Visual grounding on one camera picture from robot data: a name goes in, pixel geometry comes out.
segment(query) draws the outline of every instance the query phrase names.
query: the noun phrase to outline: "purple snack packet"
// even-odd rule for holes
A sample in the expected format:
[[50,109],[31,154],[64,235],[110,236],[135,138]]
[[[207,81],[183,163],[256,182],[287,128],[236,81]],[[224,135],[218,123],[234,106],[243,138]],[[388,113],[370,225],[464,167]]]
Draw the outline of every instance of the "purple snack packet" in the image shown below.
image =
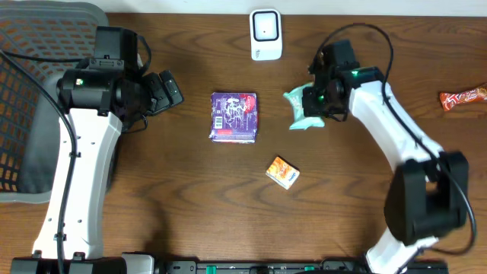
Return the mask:
[[212,94],[213,142],[254,143],[257,135],[255,93]]

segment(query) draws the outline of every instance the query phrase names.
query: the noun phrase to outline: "white arm segment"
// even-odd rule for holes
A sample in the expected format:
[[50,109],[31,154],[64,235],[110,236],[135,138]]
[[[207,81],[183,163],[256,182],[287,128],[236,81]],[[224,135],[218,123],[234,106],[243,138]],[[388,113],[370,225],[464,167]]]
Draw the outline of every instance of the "white arm segment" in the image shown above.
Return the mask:
[[[384,103],[381,92],[381,81],[364,83],[360,88],[353,89],[350,94],[349,109],[372,134],[382,149],[393,172],[396,167],[409,159],[420,161],[430,160],[429,154],[418,147],[409,133],[397,122]],[[389,102],[404,123],[418,136],[436,156],[443,148],[414,123],[406,111],[399,105],[390,85],[386,85]],[[405,247],[386,229],[379,242],[366,254],[369,268],[373,273],[394,274],[408,263],[418,249],[431,247],[438,242],[436,237],[427,237]]]
[[[75,252],[85,259],[103,256],[101,231],[103,201],[107,187],[108,170],[113,149],[120,136],[122,122],[112,113],[98,116],[97,110],[71,109],[67,115],[78,136],[78,152],[65,213],[64,254],[71,260]],[[51,201],[39,237],[33,246],[46,259],[57,258],[56,240],[59,207],[69,166],[71,142],[68,131],[61,123],[59,158],[54,177]]]

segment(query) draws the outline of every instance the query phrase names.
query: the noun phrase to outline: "small orange box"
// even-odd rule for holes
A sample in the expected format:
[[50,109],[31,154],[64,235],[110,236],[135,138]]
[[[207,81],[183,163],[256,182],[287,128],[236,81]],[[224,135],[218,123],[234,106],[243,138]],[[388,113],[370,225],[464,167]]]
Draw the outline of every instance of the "small orange box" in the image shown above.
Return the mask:
[[289,190],[289,187],[291,187],[298,178],[299,170],[292,167],[278,156],[267,169],[266,175],[271,177],[271,179],[273,179],[280,186]]

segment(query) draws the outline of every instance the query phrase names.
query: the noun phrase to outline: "orange packet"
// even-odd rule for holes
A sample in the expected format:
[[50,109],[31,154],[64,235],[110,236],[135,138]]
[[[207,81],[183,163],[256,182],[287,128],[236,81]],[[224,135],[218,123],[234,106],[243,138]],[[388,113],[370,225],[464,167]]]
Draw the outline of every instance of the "orange packet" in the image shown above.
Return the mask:
[[440,102],[444,111],[451,110],[458,104],[480,102],[487,100],[487,84],[483,84],[471,91],[460,92],[459,94],[440,93]]
[[292,167],[279,156],[274,159],[271,166],[267,169],[266,175],[273,179],[280,186],[289,190],[289,187],[299,176],[299,170]]

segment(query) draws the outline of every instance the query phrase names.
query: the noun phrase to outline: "plastic basket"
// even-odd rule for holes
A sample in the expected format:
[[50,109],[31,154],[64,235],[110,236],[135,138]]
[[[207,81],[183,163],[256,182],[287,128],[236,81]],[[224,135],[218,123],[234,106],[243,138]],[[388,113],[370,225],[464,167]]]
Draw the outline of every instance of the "plastic basket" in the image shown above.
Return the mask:
[[[107,16],[88,3],[0,2],[0,47],[13,53],[92,56],[99,25],[108,25]],[[14,60],[42,83],[76,65]],[[56,112],[31,81],[0,59],[0,202],[49,201],[58,152]]]

